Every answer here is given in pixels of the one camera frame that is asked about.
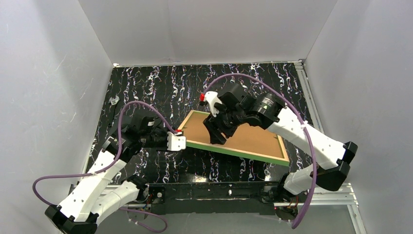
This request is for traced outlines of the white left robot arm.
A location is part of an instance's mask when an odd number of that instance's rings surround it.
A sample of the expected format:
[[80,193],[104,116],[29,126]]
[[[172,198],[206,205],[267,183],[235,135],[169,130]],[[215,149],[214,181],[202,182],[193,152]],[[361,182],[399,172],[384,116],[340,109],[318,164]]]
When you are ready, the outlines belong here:
[[112,127],[98,158],[70,194],[57,205],[50,205],[45,215],[64,234],[93,234],[109,215],[132,201],[146,202],[149,185],[132,175],[102,196],[112,179],[143,148],[177,152],[186,148],[183,132],[172,133],[148,112],[123,117],[119,127]]

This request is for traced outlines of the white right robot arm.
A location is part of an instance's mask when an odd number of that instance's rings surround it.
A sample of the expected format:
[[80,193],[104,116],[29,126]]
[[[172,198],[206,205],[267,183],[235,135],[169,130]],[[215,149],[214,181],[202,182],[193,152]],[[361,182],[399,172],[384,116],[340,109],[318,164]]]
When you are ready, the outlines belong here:
[[281,136],[308,155],[314,154],[311,166],[287,173],[279,182],[279,195],[297,195],[313,183],[328,191],[338,191],[350,171],[358,146],[334,140],[299,120],[293,110],[273,93],[253,97],[242,86],[232,85],[221,93],[208,91],[200,95],[200,105],[210,114],[203,121],[210,143],[224,145],[239,126],[248,124]]

